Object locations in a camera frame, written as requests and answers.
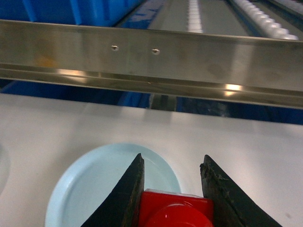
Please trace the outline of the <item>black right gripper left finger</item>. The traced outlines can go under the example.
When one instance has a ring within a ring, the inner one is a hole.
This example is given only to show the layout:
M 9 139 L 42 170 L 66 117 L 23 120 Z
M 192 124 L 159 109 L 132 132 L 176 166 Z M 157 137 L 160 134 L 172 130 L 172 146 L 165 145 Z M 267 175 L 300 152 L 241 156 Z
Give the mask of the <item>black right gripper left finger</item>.
M 144 159 L 139 153 L 112 192 L 82 224 L 83 227 L 136 227 L 144 191 Z

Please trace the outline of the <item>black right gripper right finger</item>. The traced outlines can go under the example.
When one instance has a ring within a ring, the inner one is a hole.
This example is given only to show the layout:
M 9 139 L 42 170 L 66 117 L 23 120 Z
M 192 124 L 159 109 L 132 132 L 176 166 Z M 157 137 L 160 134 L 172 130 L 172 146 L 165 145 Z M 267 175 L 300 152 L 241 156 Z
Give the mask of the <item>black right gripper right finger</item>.
M 215 227 L 279 227 L 209 156 L 200 165 L 203 196 L 214 203 Z

